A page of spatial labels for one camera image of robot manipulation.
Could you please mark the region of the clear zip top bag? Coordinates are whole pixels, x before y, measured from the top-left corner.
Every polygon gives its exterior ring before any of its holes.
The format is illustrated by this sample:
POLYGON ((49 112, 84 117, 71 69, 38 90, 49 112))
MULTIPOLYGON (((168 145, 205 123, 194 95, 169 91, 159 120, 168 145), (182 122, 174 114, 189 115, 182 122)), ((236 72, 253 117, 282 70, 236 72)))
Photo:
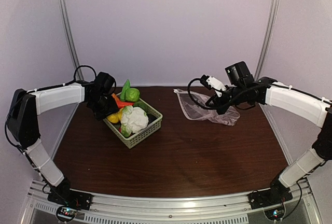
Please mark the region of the clear zip top bag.
POLYGON ((173 92, 177 95, 181 110, 188 120, 208 120, 212 123, 234 126, 240 118, 240 113, 234 107, 230 107, 226 110, 225 114, 219 115, 215 110, 203 109, 195 104, 189 97, 187 91, 182 89, 174 89, 173 92))

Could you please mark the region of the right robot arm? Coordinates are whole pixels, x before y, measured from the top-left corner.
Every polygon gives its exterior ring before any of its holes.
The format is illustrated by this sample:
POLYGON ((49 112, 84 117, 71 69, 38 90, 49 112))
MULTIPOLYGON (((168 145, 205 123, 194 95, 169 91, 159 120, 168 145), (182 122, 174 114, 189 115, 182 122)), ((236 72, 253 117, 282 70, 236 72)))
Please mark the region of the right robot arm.
POLYGON ((266 200, 277 204, 292 185, 331 160, 331 101, 270 77, 255 79, 243 61, 226 67, 225 71, 230 85, 214 76, 202 76, 200 79, 203 85, 215 92, 206 106, 219 115, 242 103, 251 107, 260 104, 281 111, 291 120, 298 120, 305 127, 316 131, 316 134, 311 135, 314 140, 306 142, 308 148, 303 148, 299 157, 271 182, 266 200))

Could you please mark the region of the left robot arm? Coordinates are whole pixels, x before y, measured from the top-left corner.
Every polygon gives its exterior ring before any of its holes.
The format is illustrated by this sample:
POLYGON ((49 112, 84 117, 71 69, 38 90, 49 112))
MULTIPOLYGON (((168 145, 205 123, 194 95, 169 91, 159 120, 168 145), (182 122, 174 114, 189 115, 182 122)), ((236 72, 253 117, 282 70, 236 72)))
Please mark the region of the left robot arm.
POLYGON ((39 128, 39 117, 67 105, 85 103, 96 120, 116 113, 119 107, 112 97, 116 81, 100 72, 93 81, 72 80, 59 85, 14 92, 5 122, 5 133, 11 134, 15 147, 28 159, 32 168, 54 189, 54 196, 63 205, 75 200, 71 183, 46 151, 39 128))

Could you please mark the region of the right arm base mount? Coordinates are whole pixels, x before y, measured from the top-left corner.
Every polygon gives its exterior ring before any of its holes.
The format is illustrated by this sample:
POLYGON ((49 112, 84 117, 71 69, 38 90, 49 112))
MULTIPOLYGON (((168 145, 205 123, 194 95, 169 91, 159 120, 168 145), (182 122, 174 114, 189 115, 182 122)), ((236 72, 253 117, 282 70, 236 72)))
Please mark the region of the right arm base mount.
POLYGON ((266 190, 254 190, 248 194, 248 201, 251 209, 264 208, 277 204, 282 204, 284 201, 293 199, 289 187, 285 187, 276 176, 270 183, 270 188, 266 190))

